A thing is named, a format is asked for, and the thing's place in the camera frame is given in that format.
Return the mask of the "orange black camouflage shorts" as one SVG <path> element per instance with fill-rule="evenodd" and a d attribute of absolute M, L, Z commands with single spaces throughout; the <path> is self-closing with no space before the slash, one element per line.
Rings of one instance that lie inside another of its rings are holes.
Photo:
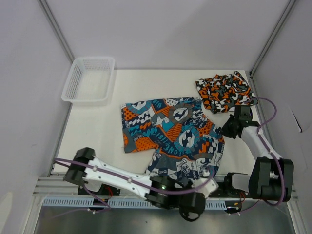
<path fill-rule="evenodd" d="M 234 111 L 240 105 L 257 104 L 255 94 L 238 71 L 202 78 L 195 81 L 195 85 L 205 109 L 214 114 Z"/>

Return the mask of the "blue patterned shorts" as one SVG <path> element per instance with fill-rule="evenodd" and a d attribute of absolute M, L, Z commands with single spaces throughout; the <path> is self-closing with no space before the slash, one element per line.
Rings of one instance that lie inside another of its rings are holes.
<path fill-rule="evenodd" d="M 145 173 L 195 181 L 208 171 L 216 175 L 225 140 L 221 128 L 202 111 L 197 97 L 175 97 L 125 103 L 121 107 L 126 153 L 154 150 Z"/>

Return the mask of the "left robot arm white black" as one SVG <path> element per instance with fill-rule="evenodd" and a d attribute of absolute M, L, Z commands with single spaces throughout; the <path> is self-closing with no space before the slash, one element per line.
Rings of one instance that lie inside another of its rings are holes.
<path fill-rule="evenodd" d="M 111 166 L 98 159 L 95 150 L 79 149 L 69 164 L 64 181 L 81 186 L 95 195 L 102 194 L 106 185 L 124 189 L 153 206 L 166 210 L 178 209 L 181 217 L 189 222 L 197 220 L 204 212 L 209 195 L 218 184 L 209 172 L 195 182 L 186 184 L 169 176 L 135 174 Z"/>

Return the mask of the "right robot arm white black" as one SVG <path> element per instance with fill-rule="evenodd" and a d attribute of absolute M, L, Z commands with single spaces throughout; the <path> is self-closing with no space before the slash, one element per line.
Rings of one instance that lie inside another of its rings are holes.
<path fill-rule="evenodd" d="M 236 106 L 221 133 L 224 137 L 242 139 L 255 158 L 250 175 L 227 173 L 222 185 L 223 193 L 232 197 L 244 191 L 251 198 L 264 200 L 272 206 L 288 202 L 292 195 L 294 164 L 271 146 L 260 124 L 253 121 L 251 108 Z"/>

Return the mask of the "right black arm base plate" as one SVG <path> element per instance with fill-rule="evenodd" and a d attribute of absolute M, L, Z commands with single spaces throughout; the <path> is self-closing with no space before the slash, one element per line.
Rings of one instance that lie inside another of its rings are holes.
<path fill-rule="evenodd" d="M 228 187 L 224 182 L 218 182 L 218 188 L 212 192 L 210 198 L 251 198 L 249 193 Z"/>

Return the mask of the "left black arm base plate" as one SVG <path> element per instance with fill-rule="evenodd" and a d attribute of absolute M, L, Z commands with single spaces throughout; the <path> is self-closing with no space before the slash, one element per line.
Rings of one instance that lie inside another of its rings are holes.
<path fill-rule="evenodd" d="M 97 192 L 89 190 L 91 193 L 97 196 L 119 196 L 120 189 L 115 187 L 102 184 L 100 189 Z M 88 193 L 83 188 L 78 188 L 78 195 L 88 195 Z"/>

